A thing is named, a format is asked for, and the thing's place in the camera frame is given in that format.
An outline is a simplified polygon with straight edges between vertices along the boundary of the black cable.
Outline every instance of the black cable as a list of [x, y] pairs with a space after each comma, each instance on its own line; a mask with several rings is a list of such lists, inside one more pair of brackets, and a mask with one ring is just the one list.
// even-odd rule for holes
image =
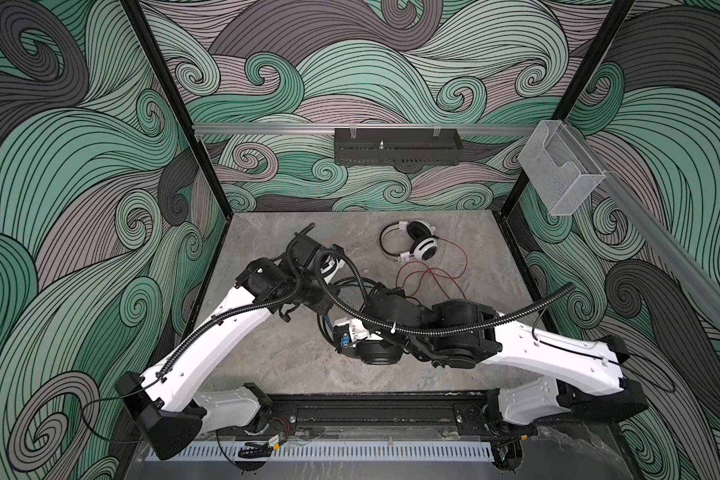
[[272, 452], [274, 452], [274, 449], [267, 443], [259, 445], [254, 442], [246, 442], [246, 447], [248, 448], [240, 448], [240, 451], [237, 453], [237, 456], [246, 460], [269, 457], [272, 455]]
[[490, 447], [499, 449], [501, 447], [506, 447], [506, 446], [512, 445], [513, 443], [516, 443], [516, 442], [519, 443], [522, 439], [523, 439], [523, 437], [515, 437], [515, 438], [512, 438], [511, 440], [509, 440], [508, 442], [500, 443], [497, 446], [490, 446]]
[[559, 346], [559, 345], [554, 345], [554, 344], [552, 344], [552, 343], [548, 343], [548, 342], [545, 342], [545, 341], [543, 341], [543, 340], [539, 340], [539, 338], [536, 336], [536, 324], [538, 323], [538, 321], [539, 321], [539, 319], [541, 318], [541, 315], [542, 315], [543, 313], [544, 313], [544, 312], [542, 312], [542, 313], [539, 314], [538, 318], [537, 318], [536, 321], [534, 322], [534, 326], [530, 329], [530, 335], [531, 335], [531, 336], [534, 338], [534, 340], [536, 340], [538, 343], [541, 343], [542, 345], [546, 345], [546, 346], [551, 346], [551, 347], [556, 348], [556, 349], [558, 349], [558, 350], [563, 350], [564, 352], [575, 353], [576, 355], [581, 355], [581, 356], [587, 356], [587, 357], [589, 357], [589, 358], [591, 358], [591, 359], [595, 359], [595, 360], [607, 360], [608, 362], [613, 363], [614, 365], [618, 365], [619, 367], [621, 367], [621, 368], [624, 369], [624, 370], [627, 370], [628, 372], [632, 373], [632, 374], [633, 374], [634, 376], [636, 376], [637, 378], [643, 380], [645, 383], [647, 383], [647, 384], [649, 384], [649, 385], [652, 385], [653, 387], [661, 390], [661, 391], [664, 392], [664, 393], [675, 393], [675, 392], [677, 392], [677, 384], [676, 384], [675, 381], [672, 379], [672, 377], [669, 376], [669, 374], [667, 374], [666, 370], [664, 370], [659, 364], [657, 364], [657, 363], [654, 362], [653, 360], [651, 360], [651, 359], [649, 359], [649, 358], [647, 358], [647, 357], [644, 357], [644, 356], [642, 356], [642, 355], [639, 355], [639, 354], [637, 354], [637, 353], [632, 353], [632, 352], [630, 352], [630, 358], [627, 359], [626, 361], [628, 362], [629, 360], [632, 360], [633, 358], [637, 358], [637, 359], [642, 359], [642, 360], [650, 363], [651, 365], [653, 365], [655, 368], [657, 368], [658, 370], [660, 370], [660, 371], [662, 372], [662, 374], [664, 375], [664, 377], [665, 377], [667, 380], [669, 380], [669, 382], [670, 382], [670, 384], [672, 385], [672, 387], [669, 388], [669, 389], [666, 389], [666, 388], [664, 388], [663, 386], [659, 385], [658, 383], [654, 382], [653, 380], [648, 379], [648, 378], [645, 377], [643, 374], [638, 373], [638, 372], [635, 372], [634, 370], [632, 370], [631, 368], [629, 368], [627, 365], [624, 365], [623, 363], [618, 363], [618, 362], [615, 362], [614, 360], [604, 359], [604, 358], [599, 357], [599, 356], [596, 356], [596, 355], [590, 355], [589, 353], [576, 352], [576, 351], [574, 351], [574, 350], [568, 350], [568, 349], [565, 348], [565, 347], [562, 347], [562, 346]]
[[634, 376], [636, 376], [637, 378], [642, 379], [645, 383], [647, 383], [647, 384], [649, 384], [649, 385], [652, 385], [654, 388], [657, 388], [657, 389], [661, 390], [661, 391], [664, 392], [664, 393], [674, 393], [674, 392], [677, 392], [677, 384], [676, 384], [675, 381], [672, 379], [672, 377], [669, 376], [669, 375], [666, 373], [666, 370], [664, 370], [663, 368], [661, 368], [660, 365], [658, 365], [656, 362], [654, 362], [654, 361], [651, 360], [651, 359], [648, 359], [648, 358], [646, 358], [646, 357], [644, 357], [644, 356], [642, 356], [642, 355], [638, 355], [637, 353], [630, 353], [630, 358], [627, 359], [627, 361], [632, 360], [633, 357], [634, 357], [634, 358], [641, 359], [641, 360], [644, 360], [644, 361], [652, 364], [652, 365], [653, 365], [655, 368], [657, 368], [658, 370], [660, 370], [660, 371], [662, 372], [662, 374], [664, 375], [664, 377], [665, 377], [667, 380], [670, 381], [670, 384], [672, 385], [672, 387], [670, 387], [669, 389], [665, 389], [664, 387], [662, 387], [662, 386], [659, 385], [658, 383], [655, 383], [654, 381], [652, 381], [652, 380], [650, 380], [650, 379], [647, 379], [644, 375], [642, 375], [642, 374], [640, 374], [640, 373], [638, 373], [638, 372], [635, 372], [634, 370], [632, 370], [632, 369], [629, 368], [628, 366], [624, 365], [623, 363], [618, 363], [617, 365], [619, 365], [619, 366], [620, 366], [621, 368], [623, 368], [624, 370], [627, 370], [628, 372], [632, 373], [632, 374], [633, 374]]
[[110, 401], [110, 400], [122, 400], [123, 398], [129, 397], [129, 396], [132, 396], [132, 395], [135, 395], [135, 394], [137, 394], [137, 393], [142, 393], [144, 390], [150, 388], [151, 386], [155, 385], [155, 384], [158, 383], [159, 381], [160, 381], [160, 377], [158, 377], [154, 382], [152, 382], [151, 384], [145, 386], [144, 388], [138, 389], [138, 390], [136, 390], [135, 392], [127, 393], [127, 394], [125, 394], [125, 395], [121, 395], [121, 396], [111, 396], [111, 397], [107, 397], [107, 398], [97, 398], [97, 399], [95, 399], [95, 400], [91, 400], [90, 402], [86, 403], [85, 405], [83, 405], [83, 406], [80, 408], [80, 419], [83, 421], [83, 424], [85, 424], [85, 426], [88, 428], [88, 430], [90, 430], [90, 432], [91, 432], [92, 434], [94, 434], [94, 436], [96, 436], [96, 437], [98, 437], [98, 438], [101, 438], [102, 440], [105, 440], [105, 441], [107, 441], [107, 442], [109, 442], [109, 443], [115, 443], [115, 444], [117, 444], [117, 445], [133, 445], [133, 444], [135, 444], [135, 443], [141, 443], [141, 440], [130, 440], [130, 441], [128, 441], [128, 442], [125, 442], [125, 441], [122, 441], [122, 440], [114, 440], [114, 439], [112, 439], [112, 438], [107, 438], [107, 437], [105, 437], [105, 436], [103, 436], [103, 435], [100, 435], [96, 430], [94, 430], [94, 428], [91, 426], [91, 424], [88, 423], [88, 420], [87, 420], [86, 417], [85, 417], [85, 409], [88, 408], [89, 406], [92, 406], [92, 405], [95, 404], [95, 403], [98, 403], [98, 402], [108, 402], [108, 401]]
[[238, 466], [238, 465], [235, 463], [234, 460], [232, 460], [230, 457], [228, 457], [227, 454], [226, 454], [226, 452], [224, 452], [224, 448], [221, 447], [221, 440], [219, 440], [219, 431], [216, 430], [214, 433], [216, 434], [216, 443], [219, 444], [219, 450], [221, 450], [221, 454], [224, 456], [224, 458], [226, 458], [226, 460], [227, 460], [229, 463], [231, 463], [232, 465], [234, 465], [235, 468], [237, 468], [238, 470], [240, 470], [240, 472], [242, 472], [242, 468], [240, 468], [240, 466]]
[[317, 314], [317, 328], [320, 330], [322, 338], [326, 339], [326, 341], [331, 344], [331, 347], [336, 348], [336, 344], [333, 342], [333, 339], [331, 339], [331, 337], [328, 335], [326, 325], [324, 324], [323, 319], [319, 313]]
[[283, 303], [288, 303], [289, 300], [293, 300], [299, 292], [301, 292], [302, 285], [304, 283], [304, 280], [302, 279], [302, 276], [298, 274], [298, 269], [296, 268], [296, 263], [293, 261], [293, 246], [296, 244], [298, 240], [298, 236], [305, 234], [309, 232], [312, 228], [314, 228], [315, 224], [309, 224], [307, 225], [301, 232], [299, 232], [296, 236], [293, 237], [293, 240], [291, 240], [288, 243], [288, 247], [286, 247], [286, 262], [288, 263], [288, 267], [291, 269], [291, 272], [294, 273], [294, 277], [296, 278], [296, 283], [293, 285], [293, 288], [290, 292], [288, 292], [287, 295], [283, 296], [282, 298], [276, 298], [272, 299], [268, 302], [261, 302], [261, 303], [251, 303], [250, 305], [244, 305], [239, 306], [237, 308], [228, 310], [226, 312], [222, 312], [219, 315], [213, 317], [211, 320], [203, 323], [201, 326], [197, 328], [194, 332], [189, 334], [187, 338], [185, 338], [182, 343], [180, 343], [171, 353], [171, 355], [168, 357], [168, 360], [166, 360], [165, 364], [160, 368], [160, 370], [157, 372], [158, 378], [163, 378], [166, 373], [168, 373], [171, 368], [173, 368], [173, 365], [176, 363], [176, 360], [179, 359], [179, 357], [182, 356], [184, 351], [186, 351], [187, 348], [189, 348], [190, 345], [194, 343], [195, 340], [199, 339], [200, 336], [211, 330], [214, 326], [219, 325], [224, 320], [239, 315], [240, 313], [246, 313], [246, 312], [253, 312], [254, 310], [260, 310], [264, 308], [270, 308], [273, 306], [280, 306]]
[[[369, 283], [371, 286], [374, 286], [376, 283], [378, 283], [376, 280], [371, 280], [365, 276], [361, 276], [360, 278], [362, 279], [363, 282]], [[345, 283], [358, 286], [357, 279], [354, 276], [345, 276], [344, 278], [341, 278], [341, 279], [336, 280], [335, 282], [331, 282], [331, 283], [333, 283], [336, 286], [341, 286]]]
[[[345, 312], [349, 313], [350, 315], [354, 316], [355, 318], [358, 318], [365, 322], [369, 322], [374, 325], [380, 326], [386, 330], [394, 329], [396, 332], [407, 333], [409, 335], [442, 337], [442, 336], [458, 335], [459, 333], [463, 333], [463, 332], [473, 332], [476, 330], [485, 330], [488, 328], [493, 328], [495, 326], [513, 322], [513, 321], [515, 321], [519, 318], [522, 318], [526, 315], [529, 315], [537, 310], [546, 308], [549, 304], [558, 301], [560, 298], [565, 296], [567, 293], [570, 293], [575, 288], [573, 283], [570, 283], [570, 282], [566, 283], [561, 288], [559, 288], [557, 291], [553, 292], [551, 295], [549, 295], [541, 300], [538, 300], [537, 302], [531, 303], [530, 305], [526, 306], [525, 308], [519, 309], [515, 312], [509, 313], [504, 316], [500, 316], [499, 318], [494, 319], [492, 321], [476, 323], [474, 325], [450, 326], [450, 327], [435, 328], [435, 329], [417, 329], [417, 328], [411, 328], [408, 326], [400, 326], [396, 322], [389, 322], [388, 320], [383, 320], [383, 319], [375, 318], [370, 315], [365, 315], [365, 313], [355, 310], [354, 308], [352, 308], [352, 306], [350, 306], [344, 300], [339, 298], [338, 295], [331, 292], [330, 289], [328, 288], [328, 284], [326, 283], [326, 279], [320, 273], [320, 264], [322, 263], [322, 259], [325, 258], [326, 256], [334, 256], [335, 258], [344, 260], [345, 264], [347, 264], [347, 266], [349, 266], [349, 269], [355, 275], [355, 278], [358, 279], [359, 283], [362, 282], [361, 281], [362, 277], [360, 275], [360, 272], [358, 271], [358, 268], [345, 254], [337, 252], [336, 250], [328, 250], [328, 249], [323, 249], [323, 250], [320, 250], [317, 252], [317, 254], [315, 255], [315, 259], [312, 262], [312, 271], [315, 274], [317, 283], [320, 285], [320, 288], [323, 290], [323, 292], [326, 293], [326, 295], [328, 297], [330, 297], [331, 300], [333, 300], [333, 302], [336, 305], [339, 306], [339, 308], [341, 308]], [[365, 286], [361, 286], [360, 291], [363, 294], [363, 302], [364, 303], [367, 302], [368, 294], [365, 292]]]

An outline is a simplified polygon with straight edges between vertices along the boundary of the red cable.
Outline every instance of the red cable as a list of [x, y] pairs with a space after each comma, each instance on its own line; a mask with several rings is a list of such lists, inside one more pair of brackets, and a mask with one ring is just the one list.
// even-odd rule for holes
[[284, 427], [286, 428], [286, 436], [288, 436], [288, 434], [290, 433], [291, 429], [288, 428], [288, 425], [286, 424], [286, 422], [285, 422], [282, 418], [279, 418], [279, 417], [273, 417], [273, 418], [274, 418], [275, 420], [279, 420], [280, 423], [282, 424], [282, 426], [284, 426]]
[[[427, 267], [426, 270], [416, 270], [415, 272], [411, 272], [410, 274], [408, 274], [403, 279], [403, 284], [401, 286], [405, 286], [405, 283], [408, 281], [408, 278], [411, 275], [422, 274], [422, 276], [418, 279], [418, 286], [416, 287], [416, 290], [414, 290], [414, 292], [411, 294], [411, 296], [416, 295], [416, 293], [419, 291], [419, 289], [422, 288], [422, 281], [424, 280], [424, 276], [426, 274], [431, 274], [432, 278], [434, 279], [434, 282], [438, 284], [438, 287], [440, 287], [440, 291], [446, 296], [446, 298], [448, 298], [449, 300], [451, 299], [451, 297], [448, 295], [448, 293], [445, 291], [443, 286], [438, 281], [438, 279], [437, 279], [438, 276], [440, 276], [441, 278], [447, 278], [450, 281], [452, 281], [456, 285], [456, 287], [459, 289], [459, 292], [461, 292], [461, 296], [466, 300], [467, 295], [464, 293], [464, 290], [461, 289], [461, 286], [458, 284], [458, 282], [456, 282], [456, 279], [461, 278], [467, 272], [467, 265], [469, 264], [469, 258], [467, 257], [467, 252], [465, 252], [463, 248], [461, 248], [459, 245], [451, 242], [450, 240], [446, 240], [445, 238], [441, 238], [440, 240], [442, 240], [444, 242], [448, 242], [451, 245], [455, 245], [457, 248], [459, 248], [461, 250], [461, 253], [464, 254], [464, 268], [462, 269], [460, 274], [458, 274], [457, 276], [452, 276], [451, 274], [449, 274], [442, 268], [430, 267], [427, 264], [425, 264], [424, 262], [421, 262], [419, 260], [414, 260], [413, 262], [406, 263], [400, 267], [400, 270], [398, 270], [398, 275], [394, 279], [394, 284], [395, 284], [395, 286], [397, 286], [398, 283], [400, 282], [400, 274], [403, 272], [403, 269], [406, 267], [406, 265], [408, 265], [408, 264], [423, 264], [424, 266]], [[444, 275], [435, 273], [436, 270], [441, 271]]]

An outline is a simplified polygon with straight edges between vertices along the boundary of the aluminum rail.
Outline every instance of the aluminum rail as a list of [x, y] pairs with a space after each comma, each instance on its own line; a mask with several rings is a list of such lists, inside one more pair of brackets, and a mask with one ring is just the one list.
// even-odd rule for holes
[[286, 122], [201, 123], [196, 135], [333, 135], [336, 128], [455, 128], [460, 135], [528, 137], [536, 125], [496, 124], [293, 124]]

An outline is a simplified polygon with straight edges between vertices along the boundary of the black joint housing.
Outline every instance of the black joint housing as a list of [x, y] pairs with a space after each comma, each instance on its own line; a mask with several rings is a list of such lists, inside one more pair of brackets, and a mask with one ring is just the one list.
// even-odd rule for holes
[[249, 432], [260, 432], [264, 429], [269, 421], [269, 417], [272, 415], [272, 399], [253, 382], [243, 383], [242, 386], [249, 389], [251, 393], [256, 396], [256, 400], [259, 401], [259, 411], [256, 412], [253, 419], [246, 426], [246, 430]]
[[639, 382], [623, 378], [620, 384], [624, 389], [621, 392], [595, 396], [557, 380], [557, 403], [570, 408], [577, 418], [594, 422], [623, 422], [648, 409], [648, 398]]
[[163, 401], [155, 401], [142, 389], [144, 378], [135, 372], [125, 372], [117, 380], [115, 388], [123, 398], [123, 404], [134, 419], [136, 427], [146, 437], [160, 460], [167, 460], [181, 452], [197, 436], [202, 427], [206, 410], [189, 405], [181, 412], [161, 409]]
[[598, 342], [603, 342], [608, 345], [608, 350], [616, 354], [616, 360], [619, 363], [624, 363], [630, 358], [630, 350], [626, 348], [626, 342], [620, 336], [606, 335], [603, 338], [597, 339]]

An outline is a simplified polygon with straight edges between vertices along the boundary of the white headphones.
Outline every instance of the white headphones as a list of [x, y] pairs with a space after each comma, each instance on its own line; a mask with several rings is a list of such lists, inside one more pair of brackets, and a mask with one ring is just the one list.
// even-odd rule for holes
[[[409, 251], [393, 254], [384, 248], [382, 243], [384, 236], [393, 230], [405, 230], [408, 232], [408, 235], [413, 239], [413, 245], [411, 245]], [[434, 235], [434, 227], [423, 220], [400, 220], [385, 226], [378, 236], [378, 245], [386, 256], [398, 262], [407, 262], [413, 259], [429, 260], [438, 251], [438, 241]]]

